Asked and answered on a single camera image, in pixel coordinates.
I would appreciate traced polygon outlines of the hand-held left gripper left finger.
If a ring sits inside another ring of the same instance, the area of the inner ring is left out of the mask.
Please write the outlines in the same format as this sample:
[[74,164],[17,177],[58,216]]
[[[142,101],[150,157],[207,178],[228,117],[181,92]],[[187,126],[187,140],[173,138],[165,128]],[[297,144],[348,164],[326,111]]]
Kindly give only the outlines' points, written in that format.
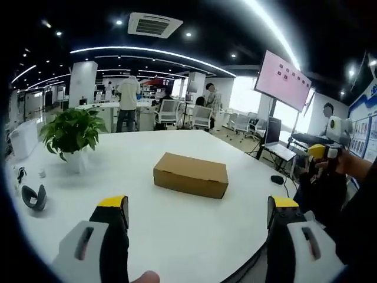
[[128,282],[128,197],[102,200],[59,243],[51,266],[62,282]]

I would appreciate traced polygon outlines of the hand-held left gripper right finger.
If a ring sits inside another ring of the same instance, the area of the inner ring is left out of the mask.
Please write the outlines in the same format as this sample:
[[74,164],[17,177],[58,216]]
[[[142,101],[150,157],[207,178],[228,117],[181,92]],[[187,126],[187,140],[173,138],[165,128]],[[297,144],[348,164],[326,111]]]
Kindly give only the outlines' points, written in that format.
[[335,282],[345,265],[333,239],[291,198],[268,197],[266,282]]

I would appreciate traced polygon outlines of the person's right hand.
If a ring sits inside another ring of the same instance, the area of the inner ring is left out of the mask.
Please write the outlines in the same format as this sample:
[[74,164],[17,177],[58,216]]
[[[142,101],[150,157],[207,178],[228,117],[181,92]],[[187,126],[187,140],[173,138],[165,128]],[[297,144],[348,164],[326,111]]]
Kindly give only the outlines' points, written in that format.
[[342,149],[341,153],[338,154],[338,157],[322,160],[316,164],[316,168],[325,167],[333,167],[339,174],[349,175],[355,179],[362,180],[368,174],[369,169],[372,167],[372,163]]

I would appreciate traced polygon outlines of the person's left hand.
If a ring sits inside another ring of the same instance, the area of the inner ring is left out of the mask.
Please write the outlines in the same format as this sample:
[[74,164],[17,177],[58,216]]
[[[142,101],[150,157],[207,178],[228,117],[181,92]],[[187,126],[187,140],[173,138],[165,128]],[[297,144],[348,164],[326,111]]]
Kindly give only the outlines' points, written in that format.
[[160,277],[154,271],[146,271],[131,283],[160,283]]

